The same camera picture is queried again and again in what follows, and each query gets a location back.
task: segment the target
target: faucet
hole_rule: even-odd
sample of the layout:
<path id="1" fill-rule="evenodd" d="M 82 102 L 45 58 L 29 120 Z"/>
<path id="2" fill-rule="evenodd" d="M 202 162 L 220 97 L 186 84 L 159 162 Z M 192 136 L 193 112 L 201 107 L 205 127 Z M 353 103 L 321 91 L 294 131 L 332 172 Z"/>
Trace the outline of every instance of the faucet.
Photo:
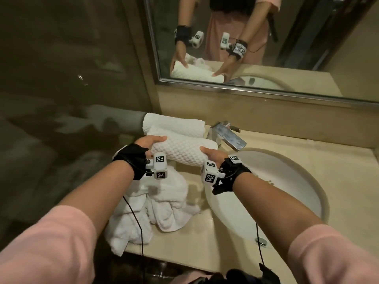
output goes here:
<path id="1" fill-rule="evenodd" d="M 225 120 L 223 123 L 218 122 L 214 126 L 211 126 L 206 138 L 216 142 L 218 147 L 221 146 L 221 140 L 223 140 L 234 151 L 239 151 L 246 146 L 246 142 L 233 133 L 233 131 L 239 133 L 241 130 L 230 125 L 230 123 Z"/>

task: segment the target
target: pink clothing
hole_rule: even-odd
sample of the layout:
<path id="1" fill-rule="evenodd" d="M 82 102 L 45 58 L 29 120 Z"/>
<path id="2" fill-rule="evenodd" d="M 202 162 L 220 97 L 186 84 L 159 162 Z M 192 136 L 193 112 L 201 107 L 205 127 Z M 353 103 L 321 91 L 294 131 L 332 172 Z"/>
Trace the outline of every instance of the pink clothing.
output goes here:
<path id="1" fill-rule="evenodd" d="M 91 283 L 96 238 L 93 223 L 82 211 L 57 206 L 0 253 L 0 283 Z M 308 228 L 293 241 L 287 262 L 299 283 L 379 282 L 378 261 L 324 224 Z M 185 275 L 177 283 L 195 276 Z"/>
<path id="2" fill-rule="evenodd" d="M 91 283 L 96 240 L 87 215 L 56 206 L 0 253 L 0 283 Z"/>
<path id="3" fill-rule="evenodd" d="M 256 0 L 256 3 L 270 2 L 279 11 L 282 0 Z M 249 16 L 238 12 L 225 14 L 223 12 L 212 12 L 206 33 L 205 53 L 206 59 L 211 61 L 224 62 L 229 53 L 220 49 L 220 41 L 224 32 L 230 33 L 230 42 L 234 43 L 242 33 L 245 24 L 249 20 Z M 255 34 L 253 39 L 248 44 L 242 62 L 251 65 L 262 64 L 263 55 L 266 50 L 268 40 L 269 25 L 267 19 L 264 21 L 261 28 Z"/>

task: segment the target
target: hand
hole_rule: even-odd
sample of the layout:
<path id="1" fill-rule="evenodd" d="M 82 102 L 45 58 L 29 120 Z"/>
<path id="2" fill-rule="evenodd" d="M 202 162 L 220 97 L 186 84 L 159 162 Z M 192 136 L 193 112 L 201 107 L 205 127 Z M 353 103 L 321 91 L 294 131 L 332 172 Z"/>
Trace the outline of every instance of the hand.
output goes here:
<path id="1" fill-rule="evenodd" d="M 187 53 L 186 44 L 183 43 L 182 41 L 177 41 L 176 42 L 176 51 L 175 51 L 175 54 L 171 60 L 170 74 L 174 69 L 174 65 L 175 65 L 176 61 L 180 61 L 183 64 L 183 66 L 188 68 L 187 62 L 184 60 L 184 58 L 186 57 L 186 53 Z"/>
<path id="2" fill-rule="evenodd" d="M 225 161 L 225 158 L 228 158 L 228 154 L 220 150 L 200 147 L 200 151 L 206 154 L 209 160 L 214 161 L 217 168 L 220 168 L 221 164 Z"/>
<path id="3" fill-rule="evenodd" d="M 152 158 L 153 156 L 150 149 L 153 144 L 156 142 L 164 142 L 166 139 L 166 136 L 147 135 L 137 139 L 135 144 L 138 144 L 140 147 L 148 148 L 149 150 L 146 152 L 146 158 Z"/>
<path id="4" fill-rule="evenodd" d="M 224 75 L 224 82 L 230 81 L 233 74 L 238 70 L 241 60 L 237 61 L 236 56 L 229 56 L 222 66 L 212 76 Z"/>

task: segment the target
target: countertop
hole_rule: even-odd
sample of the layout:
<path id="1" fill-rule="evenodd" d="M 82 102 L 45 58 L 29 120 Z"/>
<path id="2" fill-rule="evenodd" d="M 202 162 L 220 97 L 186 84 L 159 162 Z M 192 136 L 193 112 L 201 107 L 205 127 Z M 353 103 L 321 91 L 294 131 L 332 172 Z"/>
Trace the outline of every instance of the countertop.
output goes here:
<path id="1" fill-rule="evenodd" d="M 217 61 L 205 61 L 205 63 L 213 71 L 218 70 L 222 65 L 222 62 Z M 241 64 L 232 78 L 240 76 L 262 77 L 282 85 L 291 92 L 343 97 L 332 75 L 328 72 Z"/>
<path id="2" fill-rule="evenodd" d="M 379 257 L 379 165 L 371 149 L 250 131 L 241 131 L 239 136 L 247 148 L 282 154 L 306 169 L 326 193 L 329 225 Z M 225 143 L 221 149 L 232 153 Z M 163 233 L 154 226 L 154 236 L 149 245 L 144 245 L 144 254 L 211 272 L 240 268 L 260 276 L 258 245 L 234 234 L 212 213 L 200 168 L 178 163 L 177 170 L 188 182 L 188 200 L 198 203 L 201 212 L 175 232 Z M 126 251 L 140 254 L 141 247 L 128 244 Z M 262 254 L 282 283 L 296 283 L 272 247 L 263 248 Z"/>

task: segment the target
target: forearm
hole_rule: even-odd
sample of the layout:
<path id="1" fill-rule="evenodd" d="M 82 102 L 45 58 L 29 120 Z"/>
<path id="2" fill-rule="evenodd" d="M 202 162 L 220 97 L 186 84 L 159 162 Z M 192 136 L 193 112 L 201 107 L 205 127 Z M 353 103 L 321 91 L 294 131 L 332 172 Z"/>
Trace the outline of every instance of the forearm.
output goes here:
<path id="1" fill-rule="evenodd" d="M 73 190 L 59 204 L 83 211 L 99 235 L 134 178 L 125 161 L 114 161 Z"/>
<path id="2" fill-rule="evenodd" d="M 323 223 L 300 201 L 251 173 L 236 178 L 233 192 L 284 261 L 290 244 L 301 232 Z"/>
<path id="3" fill-rule="evenodd" d="M 253 13 L 251 14 L 248 22 L 245 25 L 239 39 L 249 43 L 255 34 L 262 27 L 263 22 L 265 21 L 267 14 L 270 12 L 271 3 L 270 2 L 259 2 L 255 4 Z"/>
<path id="4" fill-rule="evenodd" d="M 191 27 L 193 12 L 195 10 L 195 0 L 180 0 L 179 2 L 179 26 Z"/>

